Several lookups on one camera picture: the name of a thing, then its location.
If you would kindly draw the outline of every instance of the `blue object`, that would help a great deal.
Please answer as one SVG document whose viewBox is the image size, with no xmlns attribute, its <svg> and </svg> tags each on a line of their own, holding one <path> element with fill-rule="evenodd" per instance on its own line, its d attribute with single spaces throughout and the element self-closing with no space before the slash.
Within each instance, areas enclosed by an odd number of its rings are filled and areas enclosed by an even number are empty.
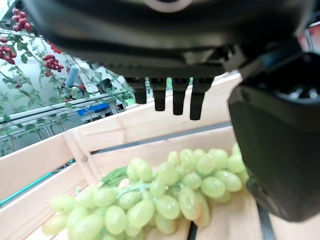
<svg viewBox="0 0 320 240">
<path fill-rule="evenodd" d="M 79 73 L 79 69 L 75 65 L 72 65 L 70 67 L 69 75 L 65 83 L 67 88 L 70 88 L 75 84 L 78 73 Z"/>
<path fill-rule="evenodd" d="M 80 117 L 84 116 L 88 111 L 94 111 L 95 113 L 98 113 L 104 109 L 107 109 L 109 108 L 109 104 L 107 103 L 100 103 L 98 105 L 94 105 L 94 106 L 91 106 L 91 107 L 88 107 L 86 109 L 80 109 L 77 111 L 78 115 Z"/>
</svg>

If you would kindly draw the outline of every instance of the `grape stem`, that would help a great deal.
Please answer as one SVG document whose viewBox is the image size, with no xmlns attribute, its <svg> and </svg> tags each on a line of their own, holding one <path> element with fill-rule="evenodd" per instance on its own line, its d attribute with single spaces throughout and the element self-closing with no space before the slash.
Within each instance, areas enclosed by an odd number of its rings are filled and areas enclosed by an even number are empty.
<svg viewBox="0 0 320 240">
<path fill-rule="evenodd" d="M 136 190 L 149 189 L 150 186 L 151 186 L 151 184 L 143 182 L 143 183 L 141 183 L 140 185 L 137 185 L 137 186 L 127 187 L 126 189 L 124 189 L 121 192 L 119 192 L 119 194 L 116 196 L 116 199 L 119 199 L 123 194 L 129 193 L 129 192 L 133 192 L 133 191 L 136 191 Z"/>
</svg>

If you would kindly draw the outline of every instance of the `red berry cluster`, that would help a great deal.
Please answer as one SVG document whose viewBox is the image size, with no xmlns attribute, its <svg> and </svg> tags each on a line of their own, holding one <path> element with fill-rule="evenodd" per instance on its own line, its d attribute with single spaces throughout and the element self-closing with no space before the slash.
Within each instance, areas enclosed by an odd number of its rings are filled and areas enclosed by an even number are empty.
<svg viewBox="0 0 320 240">
<path fill-rule="evenodd" d="M 59 73 L 61 73 L 61 69 L 64 69 L 65 67 L 59 64 L 59 60 L 56 59 L 55 56 L 48 54 L 42 57 L 42 60 L 45 61 L 43 64 L 47 69 L 51 70 L 57 70 Z"/>
<path fill-rule="evenodd" d="M 55 45 L 53 45 L 51 42 L 47 42 L 50 46 L 51 46 L 51 49 L 55 52 L 55 53 L 57 53 L 57 54 L 61 54 L 62 53 L 62 51 L 60 51 L 58 48 L 56 48 L 56 46 Z"/>
<path fill-rule="evenodd" d="M 13 16 L 11 19 L 15 22 L 15 25 L 12 27 L 12 29 L 16 32 L 19 32 L 22 29 L 25 29 L 28 32 L 30 32 L 32 27 L 30 23 L 27 22 L 26 13 L 24 11 L 20 11 L 17 8 L 12 9 L 12 13 Z"/>
<path fill-rule="evenodd" d="M 84 91 L 84 92 L 87 91 L 86 86 L 85 86 L 84 84 L 80 84 L 80 85 L 79 85 L 79 88 L 80 88 L 82 91 Z"/>
<path fill-rule="evenodd" d="M 8 47 L 5 44 L 0 45 L 0 59 L 3 59 L 10 64 L 15 64 L 14 58 L 16 58 L 16 57 L 17 57 L 17 54 L 12 52 L 10 47 Z"/>
</svg>

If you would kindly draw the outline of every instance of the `black plastic housing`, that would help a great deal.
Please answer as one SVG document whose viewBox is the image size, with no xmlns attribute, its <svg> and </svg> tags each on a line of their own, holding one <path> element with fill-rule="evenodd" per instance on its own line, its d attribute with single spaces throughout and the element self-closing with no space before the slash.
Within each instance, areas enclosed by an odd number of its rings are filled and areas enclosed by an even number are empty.
<svg viewBox="0 0 320 240">
<path fill-rule="evenodd" d="M 320 97 L 292 94 L 297 88 L 319 93 L 319 63 L 320 56 L 305 53 L 274 73 L 240 83 L 228 100 L 251 173 L 247 187 L 259 204 L 287 221 L 320 212 Z"/>
</svg>

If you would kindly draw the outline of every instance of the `wooden crate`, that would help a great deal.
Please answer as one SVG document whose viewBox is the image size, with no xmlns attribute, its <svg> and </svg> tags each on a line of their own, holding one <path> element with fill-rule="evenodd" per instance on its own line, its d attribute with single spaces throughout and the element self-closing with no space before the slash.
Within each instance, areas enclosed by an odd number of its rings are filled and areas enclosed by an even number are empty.
<svg viewBox="0 0 320 240">
<path fill-rule="evenodd" d="M 233 75 L 212 84 L 206 93 L 201 120 L 189 120 L 191 89 L 185 96 L 184 114 L 172 114 L 172 96 L 166 98 L 166 111 L 155 112 L 148 103 L 126 112 L 73 128 L 0 158 L 0 200 L 7 198 L 41 176 L 71 159 L 75 163 L 37 185 L 0 209 L 0 240 L 67 240 L 66 232 L 45 236 L 42 223 L 54 212 L 49 201 L 59 194 L 74 194 L 76 187 L 97 184 L 111 170 L 126 166 L 133 157 L 141 157 L 157 166 L 171 150 L 183 148 L 222 148 L 231 151 L 235 142 L 231 126 L 217 128 L 230 121 L 227 99 L 241 81 Z M 106 152 L 92 154 L 102 149 Z M 242 191 L 229 204 L 215 204 L 211 223 L 199 228 L 195 237 L 206 240 L 272 240 L 263 236 L 257 204 Z M 270 216 L 276 240 L 318 240 L 320 216 L 304 223 L 288 223 Z M 187 240 L 190 222 L 182 221 L 170 236 L 153 230 L 148 240 Z"/>
</svg>

